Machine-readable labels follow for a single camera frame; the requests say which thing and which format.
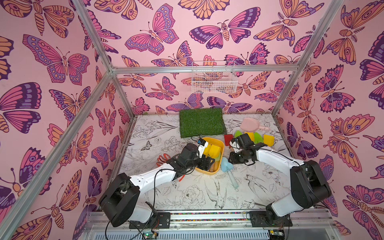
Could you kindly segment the green trowel yellow handle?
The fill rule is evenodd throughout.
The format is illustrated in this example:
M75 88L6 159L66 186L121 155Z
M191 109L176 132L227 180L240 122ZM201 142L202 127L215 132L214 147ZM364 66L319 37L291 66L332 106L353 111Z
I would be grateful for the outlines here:
M257 132L254 133L254 143L255 144L258 144L258 143L263 143L264 142L264 139L263 139L263 136Z

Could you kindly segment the yellow plastic shovel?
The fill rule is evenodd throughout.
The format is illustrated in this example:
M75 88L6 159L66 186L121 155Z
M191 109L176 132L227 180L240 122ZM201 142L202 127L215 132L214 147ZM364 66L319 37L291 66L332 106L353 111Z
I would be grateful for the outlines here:
M208 156L212 159L216 159L220 157L221 154L221 147L216 146L216 145L209 145L209 151L208 151Z
M272 147L275 144L275 137L271 135L264 134L263 136L264 144L269 147Z

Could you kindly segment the red shovel wooden handle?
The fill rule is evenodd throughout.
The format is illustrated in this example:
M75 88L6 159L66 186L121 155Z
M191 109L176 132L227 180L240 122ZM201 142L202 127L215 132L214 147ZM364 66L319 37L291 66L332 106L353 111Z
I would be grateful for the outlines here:
M234 136L232 134L227 134L227 135L224 135L224 139L225 139L225 146L230 146L230 143L232 141L232 139L234 138Z

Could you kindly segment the blue trowel white handle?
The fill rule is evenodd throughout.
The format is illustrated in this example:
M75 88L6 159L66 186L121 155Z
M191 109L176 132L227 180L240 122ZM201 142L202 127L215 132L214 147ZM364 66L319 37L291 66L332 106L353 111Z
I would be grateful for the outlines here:
M233 165L229 162L229 160L226 157L222 157L222 162L221 162L221 169L224 173L227 173L232 186L234 187L235 190L238 190L239 184L236 181L236 178L234 177L232 170L233 170Z

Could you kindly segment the yellow plastic storage box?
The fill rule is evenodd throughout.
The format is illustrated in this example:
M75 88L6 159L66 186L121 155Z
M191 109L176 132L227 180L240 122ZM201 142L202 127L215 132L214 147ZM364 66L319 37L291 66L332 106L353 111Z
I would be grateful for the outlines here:
M217 140L210 137L204 137L202 139L206 140L210 145L216 145L221 147L221 154L220 154L220 157L216 159L206 157L205 155L203 155L202 158L199 158L199 154L198 154L198 159L196 161L196 171L206 175L214 175L220 169L222 157L224 155L225 144L221 140Z

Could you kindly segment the green trowel wooden handle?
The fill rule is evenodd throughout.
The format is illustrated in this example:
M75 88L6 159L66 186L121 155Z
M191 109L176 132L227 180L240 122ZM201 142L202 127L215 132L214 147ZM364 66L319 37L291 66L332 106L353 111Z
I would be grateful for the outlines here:
M235 132L234 137L237 138L237 137L241 136L242 134L243 134L243 133L242 133L241 131L237 130L237 131Z

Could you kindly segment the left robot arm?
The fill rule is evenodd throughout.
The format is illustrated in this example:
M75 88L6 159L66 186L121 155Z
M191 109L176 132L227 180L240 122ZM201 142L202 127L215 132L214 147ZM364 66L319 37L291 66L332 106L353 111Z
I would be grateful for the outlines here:
M177 154L156 169L128 176L121 173L115 177L99 199L99 205L113 227L127 221L147 223L156 214L155 203L145 200L145 193L156 187L173 182L193 172L197 167L211 168L215 159L204 154L195 144L187 144Z

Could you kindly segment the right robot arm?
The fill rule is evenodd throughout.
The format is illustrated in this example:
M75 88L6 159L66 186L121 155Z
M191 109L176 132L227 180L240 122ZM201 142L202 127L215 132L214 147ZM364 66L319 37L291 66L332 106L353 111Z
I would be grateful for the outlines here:
M332 196L332 190L315 161L289 158L264 143L255 144L248 134L233 138L230 146L234 149L230 153L230 163L251 166L258 161L290 177L291 193L266 206L269 220L309 209Z

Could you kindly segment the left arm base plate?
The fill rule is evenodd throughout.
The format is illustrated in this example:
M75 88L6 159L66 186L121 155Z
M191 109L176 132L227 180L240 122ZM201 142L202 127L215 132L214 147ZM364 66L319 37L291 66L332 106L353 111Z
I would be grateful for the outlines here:
M171 223L171 213L170 212L160 212L150 217L146 223L141 223L138 221L130 221L129 229L141 230L145 229L169 229Z

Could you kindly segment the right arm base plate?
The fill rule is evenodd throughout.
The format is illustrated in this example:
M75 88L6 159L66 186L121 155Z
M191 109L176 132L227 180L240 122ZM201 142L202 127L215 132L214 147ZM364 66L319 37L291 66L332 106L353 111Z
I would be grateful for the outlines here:
M280 228L293 226L293 223L288 215L278 217L268 211L250 211L249 219L251 221L252 227Z

